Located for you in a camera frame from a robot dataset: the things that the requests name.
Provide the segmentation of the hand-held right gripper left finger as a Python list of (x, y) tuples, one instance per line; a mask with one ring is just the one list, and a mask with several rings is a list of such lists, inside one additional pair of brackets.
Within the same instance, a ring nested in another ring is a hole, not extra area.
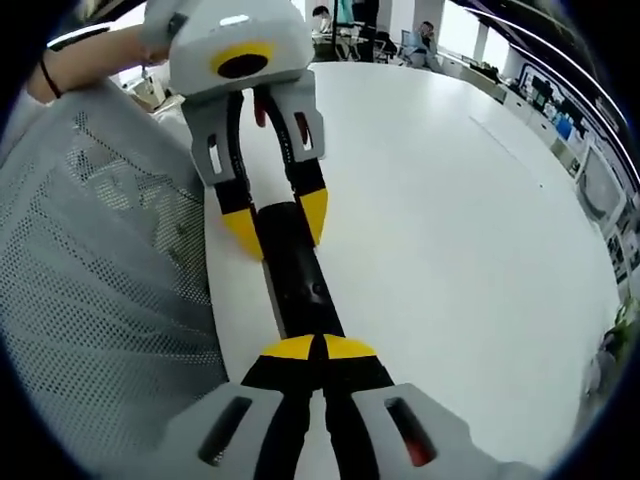
[(291, 479), (317, 388), (310, 335), (267, 348), (239, 383), (227, 382), (173, 417), (149, 453), (107, 479)]

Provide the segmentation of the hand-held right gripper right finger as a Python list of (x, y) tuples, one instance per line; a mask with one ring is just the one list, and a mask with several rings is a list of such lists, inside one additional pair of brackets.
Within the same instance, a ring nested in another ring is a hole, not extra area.
[(324, 340), (325, 422), (341, 478), (541, 478), (530, 465), (477, 447), (464, 420), (415, 385), (395, 383), (370, 346)]

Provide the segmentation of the person's left hand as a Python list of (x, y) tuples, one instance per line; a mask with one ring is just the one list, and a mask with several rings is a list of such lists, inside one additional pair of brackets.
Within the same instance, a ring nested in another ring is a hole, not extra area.
[(148, 67), (165, 63), (169, 57), (168, 46), (149, 46), (143, 40), (143, 26), (141, 24), (131, 28), (131, 45), (137, 65)]

